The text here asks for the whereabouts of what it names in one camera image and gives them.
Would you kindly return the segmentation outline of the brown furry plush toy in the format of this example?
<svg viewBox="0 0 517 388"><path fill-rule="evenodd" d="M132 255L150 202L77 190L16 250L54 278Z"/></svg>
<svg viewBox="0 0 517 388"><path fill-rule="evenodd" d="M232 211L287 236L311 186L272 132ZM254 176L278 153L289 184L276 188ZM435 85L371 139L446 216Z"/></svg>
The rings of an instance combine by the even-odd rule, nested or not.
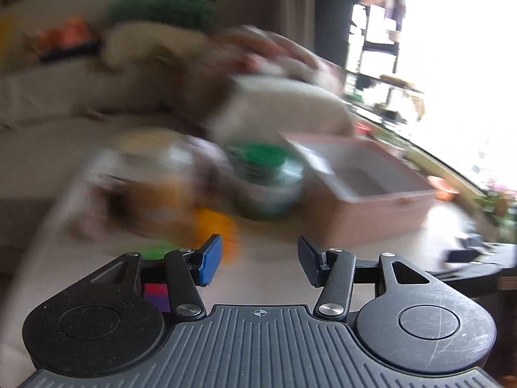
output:
<svg viewBox="0 0 517 388"><path fill-rule="evenodd" d="M168 251L199 250L218 234L223 239L223 261L235 260L237 224L221 211L216 174L178 175L148 183L104 175L88 185L73 222L75 235L84 240L105 240L117 230L151 241L140 251L159 259Z"/></svg>

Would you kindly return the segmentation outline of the pink storage box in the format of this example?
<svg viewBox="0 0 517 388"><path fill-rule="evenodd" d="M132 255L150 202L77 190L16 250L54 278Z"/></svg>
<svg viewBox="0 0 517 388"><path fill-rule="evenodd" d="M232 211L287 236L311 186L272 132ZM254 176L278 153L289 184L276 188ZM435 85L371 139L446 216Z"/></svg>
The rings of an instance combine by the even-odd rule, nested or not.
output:
<svg viewBox="0 0 517 388"><path fill-rule="evenodd" d="M360 137L284 133L304 164L303 235L324 248L371 243L424 223L436 191Z"/></svg>

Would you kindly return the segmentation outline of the white lid amber jar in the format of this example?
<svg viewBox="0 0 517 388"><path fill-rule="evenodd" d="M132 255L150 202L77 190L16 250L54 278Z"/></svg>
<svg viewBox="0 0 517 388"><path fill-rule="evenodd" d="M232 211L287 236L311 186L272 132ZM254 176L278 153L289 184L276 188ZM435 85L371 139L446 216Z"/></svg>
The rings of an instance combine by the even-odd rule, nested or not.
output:
<svg viewBox="0 0 517 388"><path fill-rule="evenodd" d="M131 229L165 236L190 225L195 156L186 135L166 128L136 128L113 137L111 152L107 175L123 189Z"/></svg>

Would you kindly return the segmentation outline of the green lid glass jar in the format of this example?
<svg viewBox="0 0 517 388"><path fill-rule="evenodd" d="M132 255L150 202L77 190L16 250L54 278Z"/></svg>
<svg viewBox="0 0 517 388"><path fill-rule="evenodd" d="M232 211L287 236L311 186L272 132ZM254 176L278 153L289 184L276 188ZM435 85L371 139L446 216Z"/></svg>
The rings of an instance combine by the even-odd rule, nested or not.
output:
<svg viewBox="0 0 517 388"><path fill-rule="evenodd" d="M282 146L248 143L225 150L231 167L232 202L243 217L268 220L282 217L299 201L304 165Z"/></svg>

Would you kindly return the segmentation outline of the orange plastic basin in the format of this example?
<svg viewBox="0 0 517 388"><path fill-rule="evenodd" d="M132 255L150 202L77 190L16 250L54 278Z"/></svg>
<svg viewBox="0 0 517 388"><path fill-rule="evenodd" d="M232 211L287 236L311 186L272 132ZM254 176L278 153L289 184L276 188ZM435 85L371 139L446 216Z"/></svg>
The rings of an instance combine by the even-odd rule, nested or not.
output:
<svg viewBox="0 0 517 388"><path fill-rule="evenodd" d="M430 175L427 177L427 182L436 190L437 200L452 201L459 194L459 191L443 178Z"/></svg>

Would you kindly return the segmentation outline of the metal plant shelf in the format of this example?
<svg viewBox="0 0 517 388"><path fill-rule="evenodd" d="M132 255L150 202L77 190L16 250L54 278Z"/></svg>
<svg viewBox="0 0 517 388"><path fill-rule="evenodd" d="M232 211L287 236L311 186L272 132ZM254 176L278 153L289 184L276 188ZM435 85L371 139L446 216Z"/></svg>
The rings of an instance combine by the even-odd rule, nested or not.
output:
<svg viewBox="0 0 517 388"><path fill-rule="evenodd" d="M357 3L351 11L345 98L391 124L410 125L425 113L423 93L400 75L403 16L390 5Z"/></svg>

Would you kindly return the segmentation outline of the beige covered sofa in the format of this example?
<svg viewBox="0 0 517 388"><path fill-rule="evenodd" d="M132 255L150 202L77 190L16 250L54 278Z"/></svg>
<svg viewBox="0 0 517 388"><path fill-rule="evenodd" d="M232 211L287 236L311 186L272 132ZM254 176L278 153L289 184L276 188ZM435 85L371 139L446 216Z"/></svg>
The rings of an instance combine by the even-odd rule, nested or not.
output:
<svg viewBox="0 0 517 388"><path fill-rule="evenodd" d="M89 112L166 111L212 141L270 140L279 133L349 137L343 99L315 85L261 74L185 79L172 63L109 71L93 58L25 68L1 78L1 125L17 128Z"/></svg>

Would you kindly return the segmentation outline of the pink patterned blanket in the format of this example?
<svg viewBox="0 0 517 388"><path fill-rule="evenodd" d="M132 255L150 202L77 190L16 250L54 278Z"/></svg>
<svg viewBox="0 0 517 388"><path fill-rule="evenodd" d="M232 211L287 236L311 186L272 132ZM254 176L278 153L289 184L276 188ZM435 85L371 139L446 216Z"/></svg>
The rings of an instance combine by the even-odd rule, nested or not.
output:
<svg viewBox="0 0 517 388"><path fill-rule="evenodd" d="M335 95L343 91L343 70L306 47L254 26L227 29L212 38L230 53L233 74L262 74L302 81Z"/></svg>

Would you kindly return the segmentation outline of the cream folded blanket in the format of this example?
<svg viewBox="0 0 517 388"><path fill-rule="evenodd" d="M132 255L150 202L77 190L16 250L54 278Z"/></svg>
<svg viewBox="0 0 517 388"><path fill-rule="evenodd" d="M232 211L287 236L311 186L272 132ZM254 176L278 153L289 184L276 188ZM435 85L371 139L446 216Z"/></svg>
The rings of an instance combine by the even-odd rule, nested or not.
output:
<svg viewBox="0 0 517 388"><path fill-rule="evenodd" d="M181 63L207 41L203 32L162 23L121 23L105 33L101 59L111 70L153 60Z"/></svg>

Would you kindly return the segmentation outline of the orange pink toy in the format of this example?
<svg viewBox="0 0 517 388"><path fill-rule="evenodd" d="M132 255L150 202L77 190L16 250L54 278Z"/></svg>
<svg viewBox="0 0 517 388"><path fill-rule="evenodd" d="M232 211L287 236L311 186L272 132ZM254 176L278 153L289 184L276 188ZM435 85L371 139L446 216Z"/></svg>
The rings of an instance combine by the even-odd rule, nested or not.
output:
<svg viewBox="0 0 517 388"><path fill-rule="evenodd" d="M72 17L57 28L26 33L24 41L41 63L97 55L101 47L101 40L81 17Z"/></svg>

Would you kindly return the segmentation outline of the green plush cushion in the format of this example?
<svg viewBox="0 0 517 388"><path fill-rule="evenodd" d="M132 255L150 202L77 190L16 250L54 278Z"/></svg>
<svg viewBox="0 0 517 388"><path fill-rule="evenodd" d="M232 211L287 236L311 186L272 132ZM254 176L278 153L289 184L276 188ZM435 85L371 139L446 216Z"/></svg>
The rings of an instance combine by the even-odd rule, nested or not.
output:
<svg viewBox="0 0 517 388"><path fill-rule="evenodd" d="M117 0L107 11L111 25L147 21L205 32L216 0Z"/></svg>

